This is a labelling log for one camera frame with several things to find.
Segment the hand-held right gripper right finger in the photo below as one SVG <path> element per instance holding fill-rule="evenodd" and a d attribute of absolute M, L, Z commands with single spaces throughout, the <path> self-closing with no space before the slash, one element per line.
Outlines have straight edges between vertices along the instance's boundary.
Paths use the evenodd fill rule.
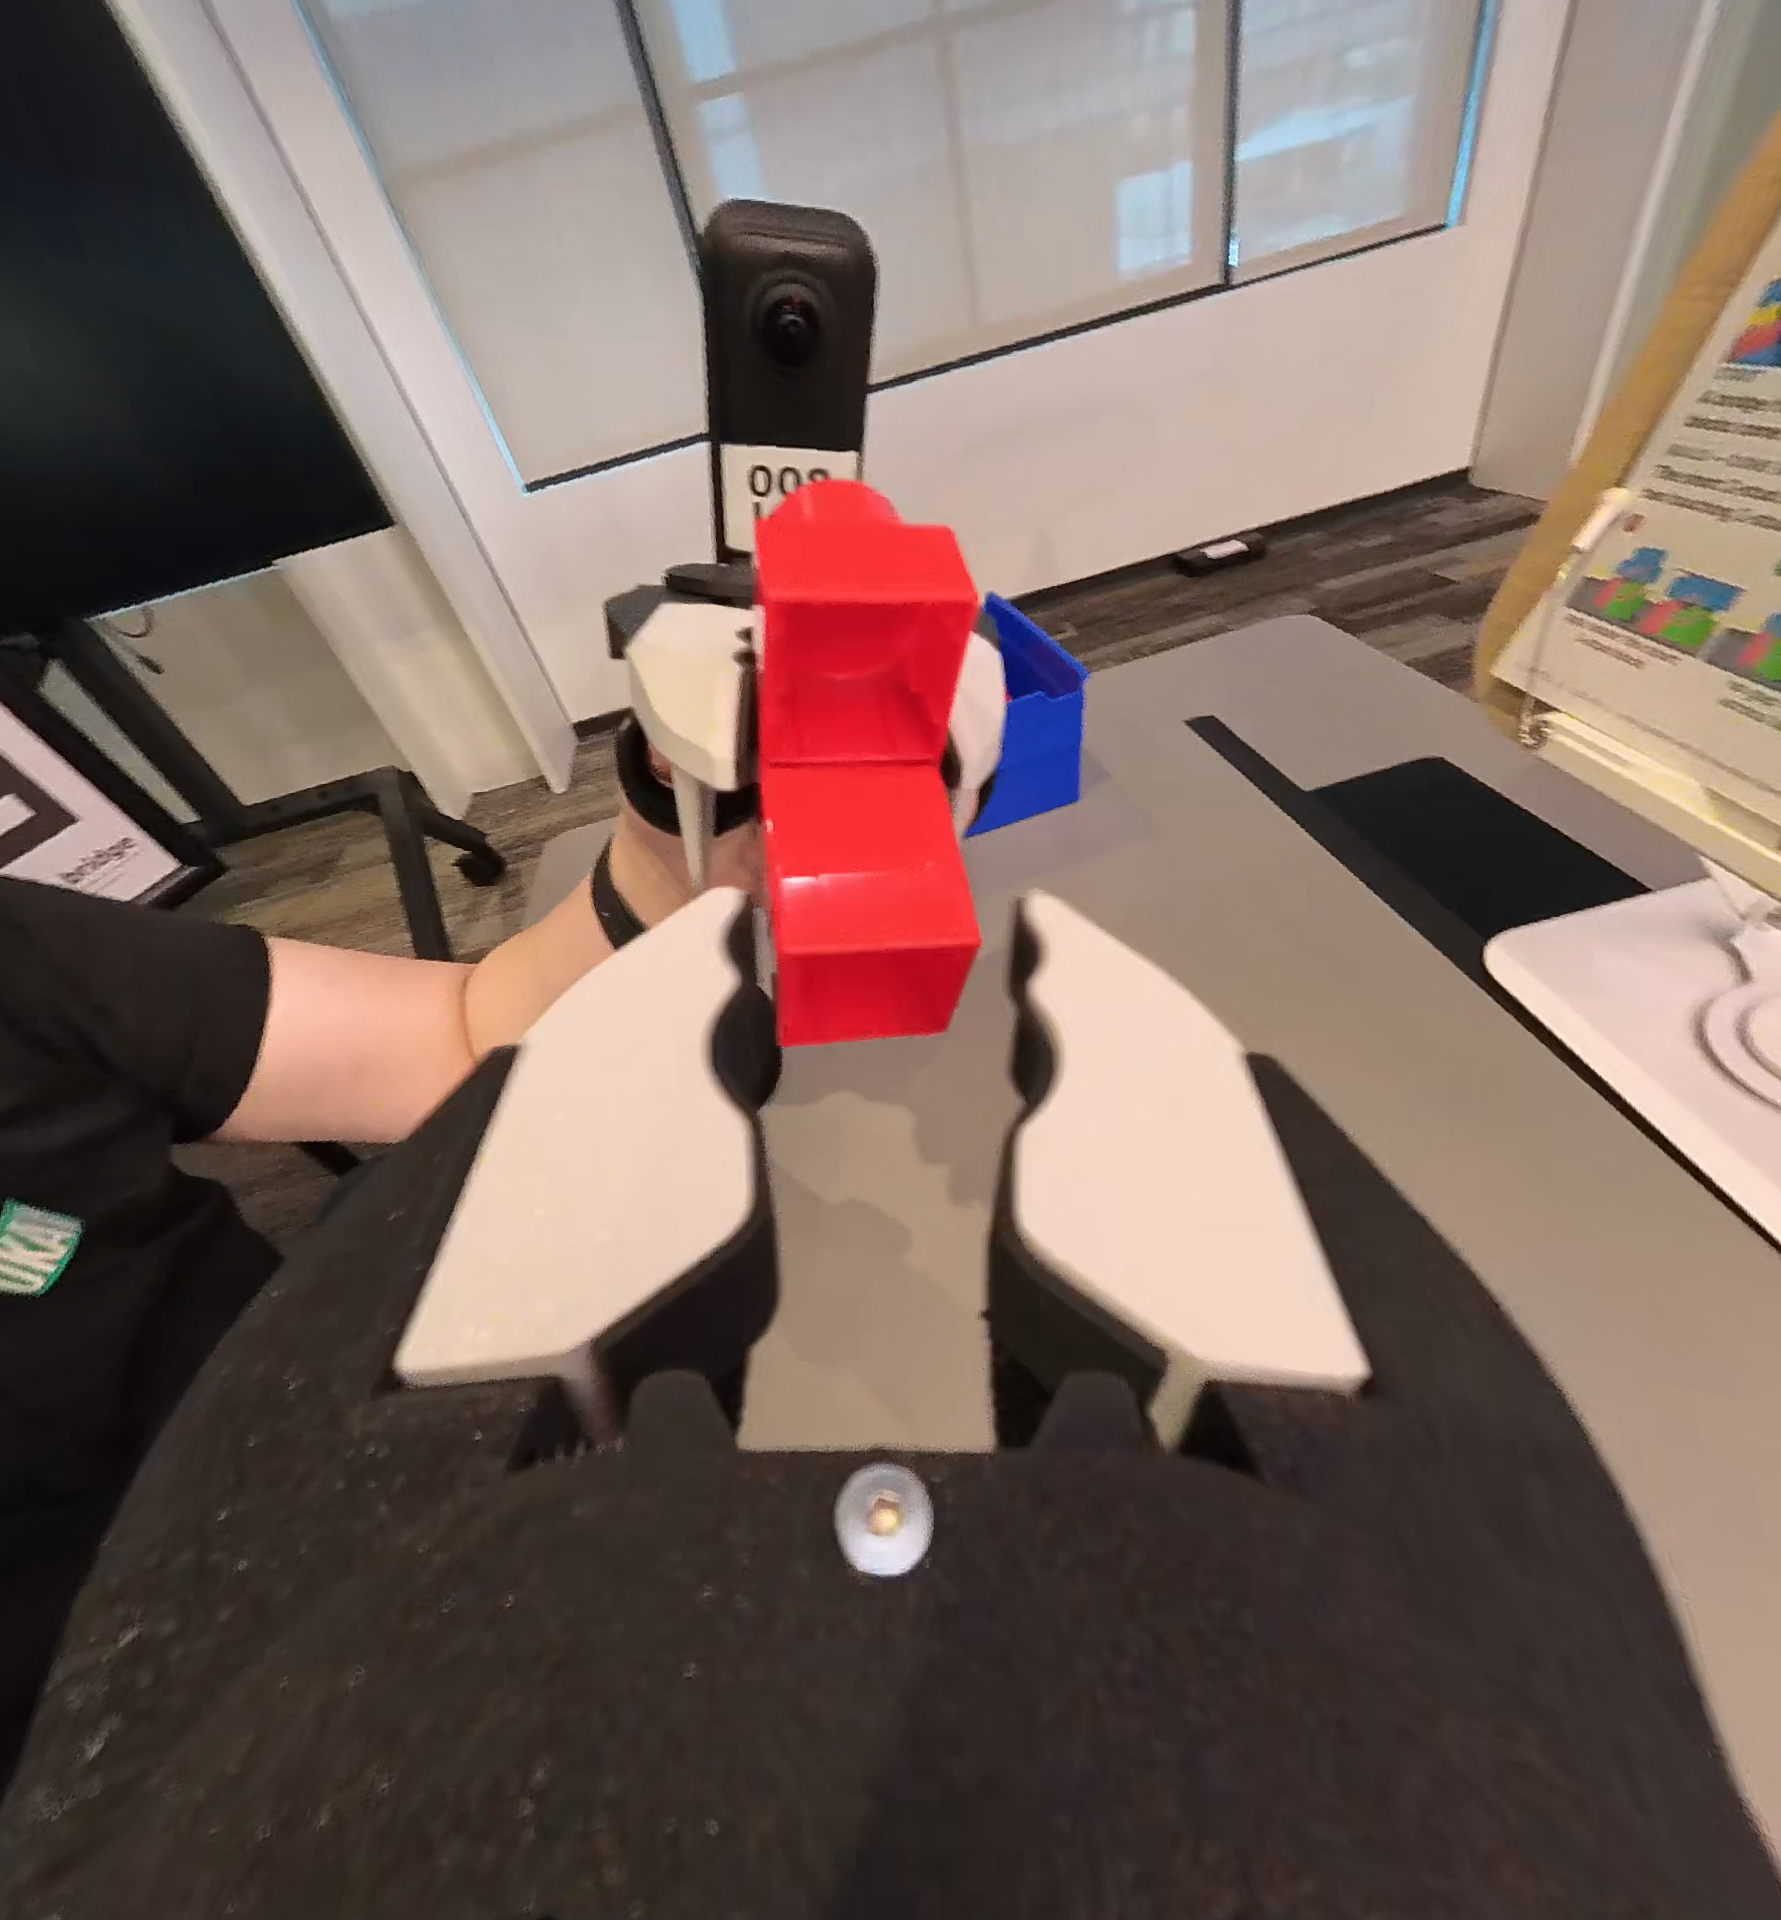
<path fill-rule="evenodd" d="M 1046 1398 L 1117 1376 L 1167 1452 L 1224 1390 L 1356 1399 L 1372 1365 L 1238 1035 L 1042 888 L 1015 902 L 1007 991 L 993 1352 Z"/>

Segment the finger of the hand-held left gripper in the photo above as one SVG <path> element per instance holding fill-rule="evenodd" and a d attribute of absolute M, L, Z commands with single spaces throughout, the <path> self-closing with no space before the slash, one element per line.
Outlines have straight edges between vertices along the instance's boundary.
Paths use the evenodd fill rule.
<path fill-rule="evenodd" d="M 979 794 L 996 779 L 1007 705 L 997 642 L 969 639 L 952 695 L 952 790 L 956 794 Z"/>
<path fill-rule="evenodd" d="M 753 782 L 756 611 L 662 603 L 628 645 L 634 717 L 676 772 L 714 793 Z"/>

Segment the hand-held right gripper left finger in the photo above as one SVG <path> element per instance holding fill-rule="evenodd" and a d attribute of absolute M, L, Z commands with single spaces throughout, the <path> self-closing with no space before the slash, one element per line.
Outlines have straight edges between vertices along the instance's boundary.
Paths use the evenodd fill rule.
<path fill-rule="evenodd" d="M 691 899 L 516 1048 L 394 1356 L 417 1391 L 547 1381 L 597 1440 L 658 1372 L 736 1385 L 779 1305 L 756 910 Z"/>

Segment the blue plastic bin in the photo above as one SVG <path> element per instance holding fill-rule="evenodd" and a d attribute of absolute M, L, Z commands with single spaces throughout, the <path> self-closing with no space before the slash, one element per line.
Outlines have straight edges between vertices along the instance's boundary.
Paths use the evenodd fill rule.
<path fill-rule="evenodd" d="M 976 633 L 1003 666 L 1003 742 L 970 837 L 1075 804 L 1081 788 L 1087 670 L 1015 603 L 990 594 Z"/>

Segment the person's left forearm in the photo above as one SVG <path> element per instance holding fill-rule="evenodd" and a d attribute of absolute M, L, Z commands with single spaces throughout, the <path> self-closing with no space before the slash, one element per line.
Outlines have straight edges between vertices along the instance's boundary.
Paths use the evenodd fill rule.
<path fill-rule="evenodd" d="M 613 945 L 584 881 L 477 965 L 277 939 L 232 1143 L 394 1144 L 492 1052 L 519 1044 Z"/>

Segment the black rectangular desk patch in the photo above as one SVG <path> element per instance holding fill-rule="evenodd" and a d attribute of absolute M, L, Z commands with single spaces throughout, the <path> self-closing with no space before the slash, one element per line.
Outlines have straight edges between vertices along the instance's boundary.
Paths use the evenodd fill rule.
<path fill-rule="evenodd" d="M 1331 782 L 1309 790 L 1309 801 L 1479 948 L 1519 927 L 1646 893 L 1607 858 L 1443 758 Z"/>

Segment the person's left hand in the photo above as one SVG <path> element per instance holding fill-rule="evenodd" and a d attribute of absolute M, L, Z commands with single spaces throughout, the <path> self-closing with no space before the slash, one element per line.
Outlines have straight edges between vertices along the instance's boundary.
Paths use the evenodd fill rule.
<path fill-rule="evenodd" d="M 609 875 L 618 899 L 646 930 L 681 914 L 697 891 L 690 877 L 681 836 L 654 828 L 628 806 L 620 808 L 613 825 Z M 735 888 L 760 899 L 764 886 L 765 865 L 760 825 L 744 825 L 717 836 L 709 850 L 701 888 Z"/>

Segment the large window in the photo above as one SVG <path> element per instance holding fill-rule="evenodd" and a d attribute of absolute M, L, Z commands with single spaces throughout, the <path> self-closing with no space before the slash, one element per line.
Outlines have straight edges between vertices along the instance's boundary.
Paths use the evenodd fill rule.
<path fill-rule="evenodd" d="M 831 208 L 889 386 L 1463 213 L 1495 5 L 300 5 L 518 483 L 704 437 L 723 202 Z"/>

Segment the black screen stand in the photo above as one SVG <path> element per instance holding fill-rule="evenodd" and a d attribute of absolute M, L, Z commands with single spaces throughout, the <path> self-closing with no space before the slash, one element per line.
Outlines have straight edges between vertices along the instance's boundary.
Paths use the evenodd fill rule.
<path fill-rule="evenodd" d="M 398 766 L 380 766 L 327 783 L 245 801 L 160 707 L 137 675 L 119 660 L 107 636 L 83 617 L 40 633 L 45 653 L 75 680 L 122 736 L 194 812 L 198 839 L 212 851 L 232 850 L 280 831 L 368 815 L 383 831 L 402 920 L 417 958 L 448 963 L 451 945 L 426 858 L 426 846 L 455 851 L 455 870 L 489 888 L 509 873 L 492 844 L 426 794 Z"/>

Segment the wooden document stand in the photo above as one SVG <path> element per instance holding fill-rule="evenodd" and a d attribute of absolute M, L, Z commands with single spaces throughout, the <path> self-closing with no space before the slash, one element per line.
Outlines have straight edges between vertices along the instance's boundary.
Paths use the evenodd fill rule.
<path fill-rule="evenodd" d="M 1781 790 L 1550 707 L 1527 681 L 1580 565 L 1618 528 L 1644 443 L 1781 213 L 1781 116 L 1689 257 L 1623 387 L 1486 617 L 1475 697 L 1530 755 L 1683 844 L 1702 878 L 1548 920 L 1483 965 L 1781 1247 Z"/>

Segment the large black screen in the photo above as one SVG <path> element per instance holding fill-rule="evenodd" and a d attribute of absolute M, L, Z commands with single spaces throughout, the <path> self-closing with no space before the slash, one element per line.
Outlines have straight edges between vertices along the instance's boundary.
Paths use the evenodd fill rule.
<path fill-rule="evenodd" d="M 0 3 L 0 636 L 392 524 L 108 6 Z"/>

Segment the framed marker sign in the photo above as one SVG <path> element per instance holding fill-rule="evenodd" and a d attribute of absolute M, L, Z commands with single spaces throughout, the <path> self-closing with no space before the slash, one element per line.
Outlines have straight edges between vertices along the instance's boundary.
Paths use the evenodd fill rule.
<path fill-rule="evenodd" d="M 194 828 L 0 670 L 0 878 L 173 910 L 221 875 Z"/>

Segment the printed instruction sheet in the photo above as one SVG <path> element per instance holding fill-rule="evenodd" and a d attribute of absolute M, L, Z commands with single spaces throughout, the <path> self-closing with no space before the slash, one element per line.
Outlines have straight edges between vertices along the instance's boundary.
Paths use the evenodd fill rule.
<path fill-rule="evenodd" d="M 1550 707 L 1781 790 L 1781 213 L 1528 655 Z"/>

